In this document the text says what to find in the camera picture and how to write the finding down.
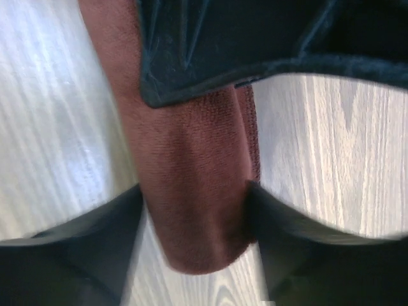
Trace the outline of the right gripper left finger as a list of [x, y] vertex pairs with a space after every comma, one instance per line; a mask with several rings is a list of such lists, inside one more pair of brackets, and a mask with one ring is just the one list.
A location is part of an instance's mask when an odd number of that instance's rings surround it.
[[139, 186], [33, 237], [1, 242], [1, 305], [120, 305], [142, 217]]

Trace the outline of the brown towel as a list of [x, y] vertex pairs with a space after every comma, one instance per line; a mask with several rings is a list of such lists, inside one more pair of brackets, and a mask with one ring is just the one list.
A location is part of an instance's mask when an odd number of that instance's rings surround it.
[[188, 274], [226, 268], [254, 240], [244, 212], [248, 181], [260, 178], [252, 87], [150, 108], [140, 94], [135, 2], [80, 1], [79, 7], [169, 265]]

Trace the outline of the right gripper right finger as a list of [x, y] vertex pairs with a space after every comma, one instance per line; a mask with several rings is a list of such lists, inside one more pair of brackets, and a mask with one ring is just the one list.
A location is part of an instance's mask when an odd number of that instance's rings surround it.
[[267, 298], [276, 305], [406, 305], [407, 238], [325, 226], [249, 184]]

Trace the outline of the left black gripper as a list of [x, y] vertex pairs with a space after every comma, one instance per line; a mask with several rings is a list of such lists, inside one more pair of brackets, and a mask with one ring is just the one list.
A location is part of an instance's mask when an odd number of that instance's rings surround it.
[[138, 1], [140, 91], [162, 108], [316, 73], [407, 88], [406, 1]]

